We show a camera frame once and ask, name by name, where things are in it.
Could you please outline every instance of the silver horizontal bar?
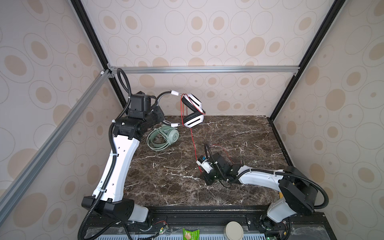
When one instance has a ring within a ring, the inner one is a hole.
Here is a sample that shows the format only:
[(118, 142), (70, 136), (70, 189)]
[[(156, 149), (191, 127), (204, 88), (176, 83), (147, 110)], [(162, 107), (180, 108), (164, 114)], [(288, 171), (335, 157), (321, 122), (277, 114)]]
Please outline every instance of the silver horizontal bar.
[(112, 67), (116, 74), (121, 68), (125, 73), (297, 73), (295, 65), (274, 66), (175, 66), (175, 67)]
[(93, 81), (93, 83), (85, 91), (79, 101), (77, 101), (67, 116), (53, 131), (43, 146), (37, 151), (29, 165), (24, 168), (21, 174), (7, 189), (6, 193), (4, 193), (0, 201), (0, 226), (4, 223), (19, 200), (23, 197), (28, 187), (37, 177), (41, 169), (60, 145), (63, 138), (71, 130), (72, 126), (76, 123), (85, 108), (100, 89), (101, 85), (108, 79), (109, 76), (110, 73), (108, 70), (104, 70), (103, 75), (99, 75), (98, 78)]

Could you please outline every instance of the green headphones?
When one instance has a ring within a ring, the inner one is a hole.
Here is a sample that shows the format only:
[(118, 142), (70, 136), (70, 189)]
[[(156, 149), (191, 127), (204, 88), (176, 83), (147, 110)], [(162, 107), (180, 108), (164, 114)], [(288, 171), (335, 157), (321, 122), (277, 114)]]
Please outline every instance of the green headphones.
[[(153, 143), (153, 140), (157, 135), (163, 136), (165, 143)], [(154, 151), (162, 151), (170, 146), (172, 143), (175, 143), (179, 138), (179, 131), (175, 127), (170, 127), (167, 125), (162, 125), (159, 128), (155, 128), (152, 132), (149, 133), (147, 137), (147, 145), (150, 149)]]

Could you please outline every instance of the headphones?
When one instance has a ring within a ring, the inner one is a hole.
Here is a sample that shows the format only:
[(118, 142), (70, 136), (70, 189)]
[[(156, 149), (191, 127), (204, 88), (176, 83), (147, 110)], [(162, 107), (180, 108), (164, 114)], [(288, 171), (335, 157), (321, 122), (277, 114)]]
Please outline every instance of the headphones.
[(184, 126), (191, 128), (196, 126), (199, 123), (202, 123), (204, 120), (205, 111), (202, 109), (202, 104), (197, 97), (193, 94), (185, 94), (181, 101), (193, 111), (193, 113), (188, 116), (183, 117)]
[[(157, 135), (163, 136), (165, 143), (153, 143), (153, 140)], [(169, 147), (171, 144), (175, 143), (179, 138), (179, 131), (175, 127), (170, 127), (167, 125), (162, 125), (159, 128), (155, 128), (152, 132), (149, 133), (147, 137), (147, 145), (150, 149), (154, 151), (162, 151)]]

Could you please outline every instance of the black frame post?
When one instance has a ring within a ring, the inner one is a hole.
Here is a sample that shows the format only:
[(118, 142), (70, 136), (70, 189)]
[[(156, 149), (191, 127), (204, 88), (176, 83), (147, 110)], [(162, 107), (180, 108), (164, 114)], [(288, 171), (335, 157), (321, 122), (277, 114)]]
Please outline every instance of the black frame post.
[(297, 81), (305, 71), (308, 63), (311, 61), (311, 58), (313, 57), (314, 53), (316, 52), (317, 48), (319, 47), (321, 41), (323, 40), (324, 36), (327, 34), (329, 28), (331, 27), (333, 20), (336, 18), (337, 14), (339, 13), (340, 9), (344, 5), (345, 0), (335, 0), (327, 13), (327, 15), (324, 18), (323, 23), (321, 24), (319, 30), (317, 31), (314, 39), (312, 40), (312, 43), (310, 44), (307, 52), (304, 54), (303, 59), (301, 60), (299, 64), (299, 71), (296, 75), (294, 75), (291, 79), (291, 81), (288, 83), (287, 88), (285, 89), (283, 95), (281, 96), (279, 102), (277, 103), (275, 109), (273, 110), (270, 119), (273, 122), (277, 114), (279, 114), (281, 108), (283, 107), (285, 101), (288, 99), (289, 95), (291, 94), (293, 88), (295, 87)]
[[(85, 32), (88, 35), (89, 41), (91, 42), (91, 44), (92, 44), (100, 62), (101, 62), (102, 67), (104, 69), (109, 70), (108, 59), (104, 54), (103, 48), (101, 47), (101, 44), (99, 42), (99, 39), (96, 36), (95, 31), (93, 30), (93, 27), (91, 25), (91, 21), (89, 20), (88, 15), (85, 12), (83, 4), (81, 3), (80, 0), (71, 0), (71, 3), (73, 5), (74, 10), (76, 11), (76, 14), (78, 15), (78, 17), (80, 19), (81, 24), (83, 25)], [(120, 87), (116, 81), (116, 78), (115, 77), (109, 78), (109, 81), (110, 81), (110, 83), (113, 87), (113, 90), (115, 91), (121, 105), (124, 107), (127, 104), (127, 102), (126, 102), (125, 97), (123, 96), (123, 94), (121, 92), (121, 89), (120, 89)]]

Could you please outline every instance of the side wall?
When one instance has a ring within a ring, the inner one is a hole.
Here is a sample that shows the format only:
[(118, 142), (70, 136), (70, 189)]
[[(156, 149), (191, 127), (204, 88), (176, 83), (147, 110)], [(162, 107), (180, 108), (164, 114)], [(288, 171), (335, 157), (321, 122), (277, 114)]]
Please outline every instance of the side wall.
[(0, 196), (100, 71), (66, 0), (2, 1)]
[(349, 1), (275, 120), (340, 240), (384, 236), (383, 35), (384, 1)]
[(0, 228), (0, 240), (69, 240), (87, 211), (111, 147), (108, 129), (122, 107), (108, 83), (102, 85), (18, 205)]

